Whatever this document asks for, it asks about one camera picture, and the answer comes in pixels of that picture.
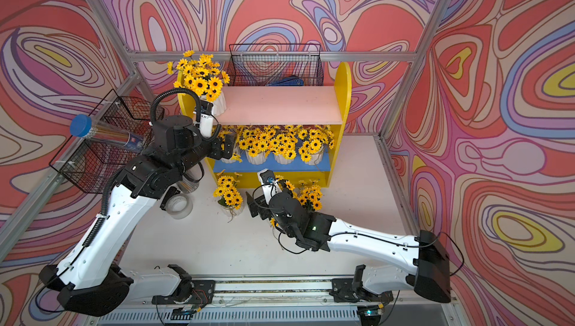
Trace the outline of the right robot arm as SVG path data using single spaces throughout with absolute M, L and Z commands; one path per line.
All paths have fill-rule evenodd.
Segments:
M 351 290 L 359 300 L 375 301 L 403 289 L 437 303 L 452 300 L 449 254 L 432 232 L 401 236 L 357 227 L 308 211 L 292 194 L 269 186 L 260 197 L 248 195 L 247 200 L 251 216 L 274 220 L 277 230 L 304 251 L 346 252 L 382 262 L 382 267 L 356 266 Z

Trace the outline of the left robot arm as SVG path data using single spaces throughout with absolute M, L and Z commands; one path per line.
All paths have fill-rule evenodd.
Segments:
M 232 139 L 220 140 L 214 106 L 186 88 L 158 95 L 151 104 L 153 142 L 115 171 L 102 193 L 101 211 L 91 228 L 57 265 L 45 266 L 39 279 L 57 293 L 61 311 L 104 316 L 124 301 L 151 299 L 187 304 L 193 279 L 170 264 L 150 273 L 124 272 L 115 257 L 139 221 L 188 171 L 205 158 L 232 156 Z

